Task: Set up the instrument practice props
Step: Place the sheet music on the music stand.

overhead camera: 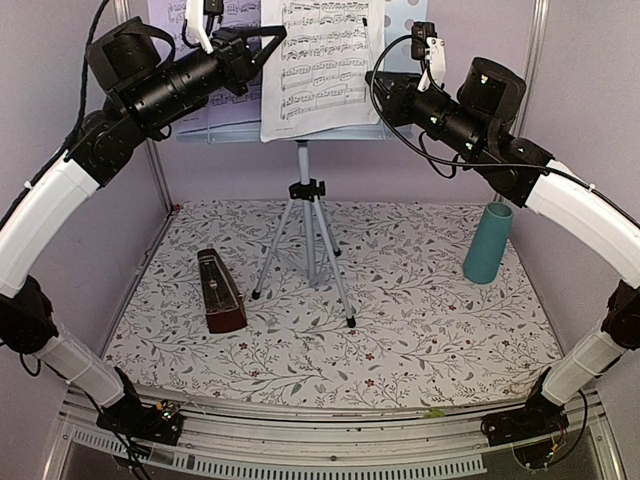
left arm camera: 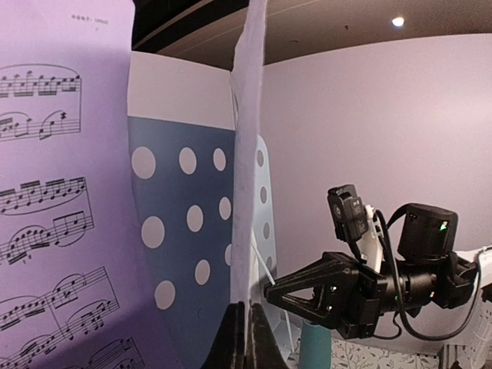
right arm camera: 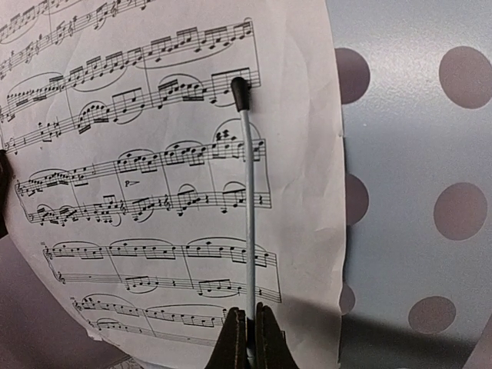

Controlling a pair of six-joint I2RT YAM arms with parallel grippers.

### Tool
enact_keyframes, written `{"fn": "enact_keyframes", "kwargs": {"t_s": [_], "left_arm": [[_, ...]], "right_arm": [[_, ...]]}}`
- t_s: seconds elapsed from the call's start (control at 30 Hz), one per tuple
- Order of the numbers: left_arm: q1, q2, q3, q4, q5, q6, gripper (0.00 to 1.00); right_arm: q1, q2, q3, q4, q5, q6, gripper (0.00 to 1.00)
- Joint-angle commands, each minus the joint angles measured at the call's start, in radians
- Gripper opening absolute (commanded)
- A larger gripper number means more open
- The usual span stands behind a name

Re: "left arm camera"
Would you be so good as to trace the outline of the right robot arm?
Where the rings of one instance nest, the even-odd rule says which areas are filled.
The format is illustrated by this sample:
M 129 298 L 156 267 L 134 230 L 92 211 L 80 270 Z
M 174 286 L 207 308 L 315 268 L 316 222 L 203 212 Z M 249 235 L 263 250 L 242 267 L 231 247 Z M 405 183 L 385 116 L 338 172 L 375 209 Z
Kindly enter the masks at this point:
M 479 259 L 453 250 L 457 214 L 423 204 L 405 204 L 390 220 L 359 199 L 331 205 L 337 238 L 351 255 L 325 252 L 321 259 L 264 286 L 267 302 L 345 339 L 374 337 L 380 316 L 393 311 L 403 329 L 422 341 L 445 341 L 464 330 L 428 336 L 408 320 L 433 302 L 453 309 L 476 302 L 487 283 Z

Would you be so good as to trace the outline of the purple sheet music page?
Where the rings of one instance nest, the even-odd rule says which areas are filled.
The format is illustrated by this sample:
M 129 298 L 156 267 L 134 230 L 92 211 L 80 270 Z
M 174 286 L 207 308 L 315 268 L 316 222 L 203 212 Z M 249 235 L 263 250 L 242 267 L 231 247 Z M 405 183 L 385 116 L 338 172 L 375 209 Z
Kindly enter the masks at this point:
M 177 368 L 131 189 L 130 1 L 1 3 L 1 366 Z

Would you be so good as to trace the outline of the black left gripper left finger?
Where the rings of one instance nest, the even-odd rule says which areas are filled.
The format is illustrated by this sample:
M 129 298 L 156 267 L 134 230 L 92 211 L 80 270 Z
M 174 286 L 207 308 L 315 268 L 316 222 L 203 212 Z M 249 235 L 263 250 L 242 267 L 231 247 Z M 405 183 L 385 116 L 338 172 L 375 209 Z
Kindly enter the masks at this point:
M 245 350 L 244 303 L 229 304 L 201 369 L 242 369 Z

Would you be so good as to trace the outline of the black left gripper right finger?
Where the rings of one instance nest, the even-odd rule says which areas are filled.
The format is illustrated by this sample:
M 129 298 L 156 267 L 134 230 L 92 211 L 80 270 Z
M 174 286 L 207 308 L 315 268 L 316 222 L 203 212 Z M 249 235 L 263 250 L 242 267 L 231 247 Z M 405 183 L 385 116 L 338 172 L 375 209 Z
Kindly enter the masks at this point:
M 248 318 L 245 367 L 247 369 L 288 369 L 262 305 L 252 304 Z

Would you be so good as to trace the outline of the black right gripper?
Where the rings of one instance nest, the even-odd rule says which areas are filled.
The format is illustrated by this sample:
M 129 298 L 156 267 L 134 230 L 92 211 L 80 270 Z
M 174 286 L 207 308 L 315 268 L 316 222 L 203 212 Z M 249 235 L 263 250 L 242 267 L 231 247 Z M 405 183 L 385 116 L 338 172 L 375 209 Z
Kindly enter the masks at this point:
M 358 268 L 353 257 L 324 252 L 322 258 L 264 286 L 266 301 L 330 330 L 344 339 L 373 337 L 388 279 Z

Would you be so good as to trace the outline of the white sheet music page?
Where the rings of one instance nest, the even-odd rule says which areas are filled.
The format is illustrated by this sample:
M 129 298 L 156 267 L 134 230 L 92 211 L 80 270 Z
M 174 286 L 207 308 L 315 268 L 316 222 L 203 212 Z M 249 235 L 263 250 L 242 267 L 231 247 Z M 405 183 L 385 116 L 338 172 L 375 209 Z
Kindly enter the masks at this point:
M 250 1 L 235 46 L 231 90 L 235 107 L 233 224 L 230 300 L 247 302 L 249 294 L 254 178 L 264 66 L 266 1 Z

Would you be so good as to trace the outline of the light blue music stand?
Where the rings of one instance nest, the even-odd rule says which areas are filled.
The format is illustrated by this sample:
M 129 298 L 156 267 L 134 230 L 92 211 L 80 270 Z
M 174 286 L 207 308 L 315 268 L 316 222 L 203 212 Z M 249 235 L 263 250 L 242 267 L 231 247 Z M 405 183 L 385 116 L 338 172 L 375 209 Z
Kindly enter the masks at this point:
M 131 117 L 133 187 L 157 311 L 180 368 L 199 368 L 230 301 L 231 129 Z

